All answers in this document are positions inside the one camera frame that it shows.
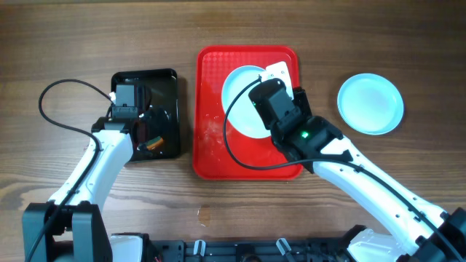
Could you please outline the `green and orange sponge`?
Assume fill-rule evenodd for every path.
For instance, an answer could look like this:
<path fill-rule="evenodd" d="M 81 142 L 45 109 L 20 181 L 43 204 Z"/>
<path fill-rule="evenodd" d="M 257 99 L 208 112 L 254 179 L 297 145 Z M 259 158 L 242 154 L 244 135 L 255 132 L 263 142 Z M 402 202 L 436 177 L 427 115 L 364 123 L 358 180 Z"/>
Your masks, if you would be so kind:
<path fill-rule="evenodd" d="M 141 148 L 147 151 L 153 151 L 156 148 L 160 147 L 164 143 L 164 139 L 161 136 L 157 136 L 144 144 L 141 145 Z"/>

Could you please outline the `light blue plate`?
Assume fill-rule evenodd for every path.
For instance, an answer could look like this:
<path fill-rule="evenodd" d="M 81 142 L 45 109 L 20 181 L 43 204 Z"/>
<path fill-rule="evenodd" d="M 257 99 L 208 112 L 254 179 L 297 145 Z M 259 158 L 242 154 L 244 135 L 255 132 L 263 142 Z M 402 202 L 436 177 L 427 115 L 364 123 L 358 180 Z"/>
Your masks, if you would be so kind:
<path fill-rule="evenodd" d="M 265 70 L 255 65 L 244 65 L 234 69 L 225 79 L 221 92 L 221 102 L 224 112 L 228 109 L 238 93 L 251 82 L 258 79 Z M 248 93 L 256 86 L 254 84 L 235 102 L 229 112 L 228 121 L 242 135 L 262 139 L 270 136 L 266 130 L 261 117 L 254 108 Z"/>
<path fill-rule="evenodd" d="M 356 74 L 340 87 L 336 104 L 342 119 L 366 135 L 383 135 L 402 121 L 405 106 L 398 88 L 377 74 Z"/>

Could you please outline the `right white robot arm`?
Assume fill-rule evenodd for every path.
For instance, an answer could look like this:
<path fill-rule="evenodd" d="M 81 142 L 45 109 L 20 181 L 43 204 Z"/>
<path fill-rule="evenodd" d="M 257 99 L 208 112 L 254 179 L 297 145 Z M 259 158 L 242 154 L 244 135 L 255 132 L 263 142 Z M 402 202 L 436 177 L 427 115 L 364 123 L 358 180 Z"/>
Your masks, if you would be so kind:
<path fill-rule="evenodd" d="M 245 91 L 289 165 L 300 164 L 337 186 L 388 230 L 352 229 L 344 243 L 352 260 L 465 260 L 465 210 L 449 214 L 390 177 L 338 128 L 312 115 L 304 91 L 291 98 L 280 79 L 257 79 Z"/>

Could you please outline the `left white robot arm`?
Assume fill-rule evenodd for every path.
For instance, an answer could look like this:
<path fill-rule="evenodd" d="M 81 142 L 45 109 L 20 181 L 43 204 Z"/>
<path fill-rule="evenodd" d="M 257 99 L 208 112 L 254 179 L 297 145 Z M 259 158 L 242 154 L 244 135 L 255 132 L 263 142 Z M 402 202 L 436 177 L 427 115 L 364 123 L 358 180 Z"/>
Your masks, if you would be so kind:
<path fill-rule="evenodd" d="M 67 181 L 23 213 L 26 261 L 157 261 L 148 234 L 109 236 L 101 210 L 128 162 L 165 157 L 170 116 L 144 84 L 118 84 L 111 105 L 87 132 L 89 146 Z"/>

